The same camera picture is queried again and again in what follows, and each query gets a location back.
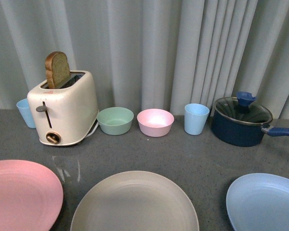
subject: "saucepan handle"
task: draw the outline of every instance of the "saucepan handle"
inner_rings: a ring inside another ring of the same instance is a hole
[[[275,128],[270,126],[268,128],[262,128],[261,131],[269,136],[289,136],[289,128]]]

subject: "beige plate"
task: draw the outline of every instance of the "beige plate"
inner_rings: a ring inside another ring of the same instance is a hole
[[[81,200],[71,231],[199,231],[193,204],[171,180],[122,172],[96,184]]]

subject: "toaster cord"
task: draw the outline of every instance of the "toaster cord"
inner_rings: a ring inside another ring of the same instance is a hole
[[[95,132],[95,130],[97,129],[97,127],[98,127],[98,122],[96,123],[96,125],[95,125],[95,127],[92,129],[92,131],[86,135],[85,138],[91,136],[91,135]]]

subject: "bread slice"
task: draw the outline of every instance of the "bread slice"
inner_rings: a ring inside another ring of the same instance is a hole
[[[54,51],[45,60],[46,79],[49,89],[59,89],[70,79],[70,70],[65,53]]]

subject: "lid handle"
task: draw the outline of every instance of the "lid handle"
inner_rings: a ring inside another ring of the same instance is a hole
[[[236,97],[239,105],[243,107],[248,107],[252,102],[257,99],[257,97],[252,97],[251,93],[245,91],[238,91],[236,93]]]

